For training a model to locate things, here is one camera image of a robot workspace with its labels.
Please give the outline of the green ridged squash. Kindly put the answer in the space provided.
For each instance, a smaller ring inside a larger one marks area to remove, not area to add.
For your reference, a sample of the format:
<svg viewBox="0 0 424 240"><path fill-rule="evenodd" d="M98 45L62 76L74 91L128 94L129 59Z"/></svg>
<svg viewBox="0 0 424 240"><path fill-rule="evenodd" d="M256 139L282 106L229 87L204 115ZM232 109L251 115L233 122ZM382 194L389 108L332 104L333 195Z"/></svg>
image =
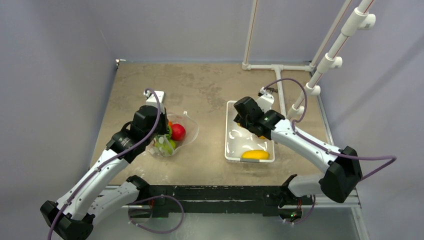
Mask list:
<svg viewBox="0 0 424 240"><path fill-rule="evenodd" d="M172 138L173 130L170 125L167 126L165 137L170 140Z"/></svg>

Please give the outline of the white plastic basket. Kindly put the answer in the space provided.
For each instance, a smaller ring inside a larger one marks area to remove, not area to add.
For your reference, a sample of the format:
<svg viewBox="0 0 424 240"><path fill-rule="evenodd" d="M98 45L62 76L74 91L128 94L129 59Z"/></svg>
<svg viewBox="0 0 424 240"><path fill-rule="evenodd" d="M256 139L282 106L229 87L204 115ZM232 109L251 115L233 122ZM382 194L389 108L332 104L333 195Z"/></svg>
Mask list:
<svg viewBox="0 0 424 240"><path fill-rule="evenodd" d="M261 139L248 130L238 126L234 122L237 111L234 108L234 100L226 103L226 124L224 157L230 163L272 163L275 161L274 142L268 139ZM247 151L265 151L269 154L266 158L254 159L243 158Z"/></svg>

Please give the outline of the red apple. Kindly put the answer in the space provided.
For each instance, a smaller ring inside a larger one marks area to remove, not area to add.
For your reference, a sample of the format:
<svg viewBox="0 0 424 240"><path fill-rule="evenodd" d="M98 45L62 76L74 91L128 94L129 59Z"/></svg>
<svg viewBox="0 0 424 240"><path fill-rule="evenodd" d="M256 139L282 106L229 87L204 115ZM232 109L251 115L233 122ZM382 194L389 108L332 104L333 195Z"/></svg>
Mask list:
<svg viewBox="0 0 424 240"><path fill-rule="evenodd" d="M186 129L179 123L173 123L172 125L172 140L182 141L186 136Z"/></svg>

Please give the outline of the green lime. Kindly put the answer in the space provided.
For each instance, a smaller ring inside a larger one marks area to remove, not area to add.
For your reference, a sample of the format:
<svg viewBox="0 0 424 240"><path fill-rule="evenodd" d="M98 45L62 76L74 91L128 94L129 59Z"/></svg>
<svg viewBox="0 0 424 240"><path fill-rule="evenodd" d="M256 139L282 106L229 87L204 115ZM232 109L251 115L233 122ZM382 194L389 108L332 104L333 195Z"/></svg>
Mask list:
<svg viewBox="0 0 424 240"><path fill-rule="evenodd" d="M172 156L177 147L176 142L166 136L157 136L154 139L155 150L164 157Z"/></svg>

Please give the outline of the clear zip top bag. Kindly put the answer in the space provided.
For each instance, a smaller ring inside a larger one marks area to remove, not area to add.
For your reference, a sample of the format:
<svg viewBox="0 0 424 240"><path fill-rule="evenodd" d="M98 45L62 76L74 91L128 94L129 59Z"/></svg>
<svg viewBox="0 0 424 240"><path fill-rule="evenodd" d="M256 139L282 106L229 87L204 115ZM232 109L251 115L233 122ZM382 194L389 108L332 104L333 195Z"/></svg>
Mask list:
<svg viewBox="0 0 424 240"><path fill-rule="evenodd" d="M157 135L146 148L154 157L171 157L184 146L191 144L199 134L199 125L188 115L169 113L165 135Z"/></svg>

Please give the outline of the yellow mango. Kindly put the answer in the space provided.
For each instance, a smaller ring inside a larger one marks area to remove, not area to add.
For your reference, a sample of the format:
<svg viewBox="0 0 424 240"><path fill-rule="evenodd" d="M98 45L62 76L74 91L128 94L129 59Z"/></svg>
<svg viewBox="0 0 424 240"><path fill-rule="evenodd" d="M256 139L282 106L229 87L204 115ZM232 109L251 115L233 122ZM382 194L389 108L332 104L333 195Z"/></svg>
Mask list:
<svg viewBox="0 0 424 240"><path fill-rule="evenodd" d="M270 154L265 150L248 150L241 155L242 159L268 160Z"/></svg>

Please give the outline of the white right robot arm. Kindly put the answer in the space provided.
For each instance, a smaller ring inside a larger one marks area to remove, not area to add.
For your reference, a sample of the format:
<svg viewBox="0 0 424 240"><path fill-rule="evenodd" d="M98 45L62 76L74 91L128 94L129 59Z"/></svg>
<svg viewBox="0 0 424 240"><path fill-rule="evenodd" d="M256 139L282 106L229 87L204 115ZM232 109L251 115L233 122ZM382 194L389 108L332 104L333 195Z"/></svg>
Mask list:
<svg viewBox="0 0 424 240"><path fill-rule="evenodd" d="M280 196L288 204L300 197L324 194L336 203L344 203L363 173L357 151L347 146L341 149L319 141L317 138L293 126L281 113L263 110L251 97L234 103L234 122L258 137L265 137L298 153L321 173L308 176L293 175L282 185Z"/></svg>

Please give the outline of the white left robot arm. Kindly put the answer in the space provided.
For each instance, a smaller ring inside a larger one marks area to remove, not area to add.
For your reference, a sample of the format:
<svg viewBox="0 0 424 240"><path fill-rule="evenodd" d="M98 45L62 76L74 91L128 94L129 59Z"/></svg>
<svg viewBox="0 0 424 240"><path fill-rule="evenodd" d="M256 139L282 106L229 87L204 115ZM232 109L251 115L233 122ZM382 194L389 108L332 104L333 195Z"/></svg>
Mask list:
<svg viewBox="0 0 424 240"><path fill-rule="evenodd" d="M138 205L146 203L148 189L133 183L125 183L110 195L99 197L99 194L167 129L167 110L162 104L141 106L133 119L111 137L99 159L74 187L58 200L42 204L40 212L50 227L47 238L56 233L64 240L85 240L111 207L129 201Z"/></svg>

